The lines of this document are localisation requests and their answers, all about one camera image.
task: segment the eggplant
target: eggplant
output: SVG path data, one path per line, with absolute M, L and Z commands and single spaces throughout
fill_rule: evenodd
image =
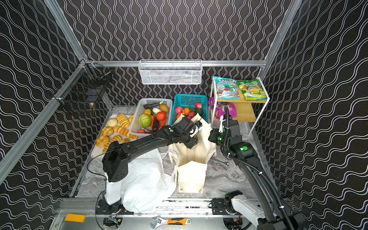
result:
M 160 127 L 160 123 L 157 120 L 157 118 L 155 117 L 154 120 L 153 120 L 152 131 L 156 132 L 157 130 L 159 130 L 159 127 Z

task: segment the carrot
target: carrot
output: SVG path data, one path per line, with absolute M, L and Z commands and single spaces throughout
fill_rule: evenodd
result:
M 161 124 L 160 124 L 160 127 L 159 127 L 159 130 L 166 124 L 166 118 L 165 118 L 165 120 L 163 120 L 162 122 L 161 122 Z
M 152 123 L 151 123 L 151 130 L 152 130 L 152 126 L 153 126 L 153 121 L 155 120 L 155 117 L 151 115 L 151 120 L 152 120 Z

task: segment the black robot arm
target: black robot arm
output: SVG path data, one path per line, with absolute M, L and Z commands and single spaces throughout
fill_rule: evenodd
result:
M 103 171 L 109 182 L 117 182 L 128 174 L 128 163 L 138 156 L 153 149 L 173 143 L 184 143 L 187 148 L 193 148 L 198 140 L 194 138 L 196 125 L 187 117 L 174 126 L 163 126 L 157 132 L 136 141 L 119 144 L 114 141 L 110 144 L 102 159 Z

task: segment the white plastic bag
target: white plastic bag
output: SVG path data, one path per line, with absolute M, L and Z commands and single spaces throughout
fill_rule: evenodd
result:
M 128 163 L 128 175 L 121 180 L 124 208 L 131 212 L 154 210 L 175 191 L 176 174 L 176 167 L 171 176 L 164 173 L 157 149 L 135 158 Z

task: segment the plastic basket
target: plastic basket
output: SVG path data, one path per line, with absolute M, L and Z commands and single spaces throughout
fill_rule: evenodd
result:
M 175 113 L 175 108 L 178 106 L 181 106 L 184 108 L 186 107 L 192 107 L 194 108 L 194 105 L 200 102 L 202 104 L 202 110 L 203 110 L 203 116 L 202 118 L 208 122 L 208 98 L 204 95 L 197 95 L 197 94 L 177 94 L 174 99 L 174 106 L 173 111 L 171 113 L 171 123 L 170 125 L 173 125 L 176 121 L 177 114 Z
M 137 108 L 134 113 L 134 117 L 132 120 L 132 124 L 129 126 L 129 132 L 130 134 L 137 135 L 137 136 L 148 136 L 149 133 L 138 133 L 138 130 L 142 129 L 142 127 L 139 125 L 139 117 L 143 114 L 143 112 L 146 110 L 143 105 L 144 104 L 151 104 L 151 103 L 158 103 L 162 102 L 168 106 L 169 112 L 166 113 L 167 121 L 166 124 L 171 123 L 171 109 L 173 108 L 173 101 L 170 99 L 165 98 L 143 98 L 139 100 Z

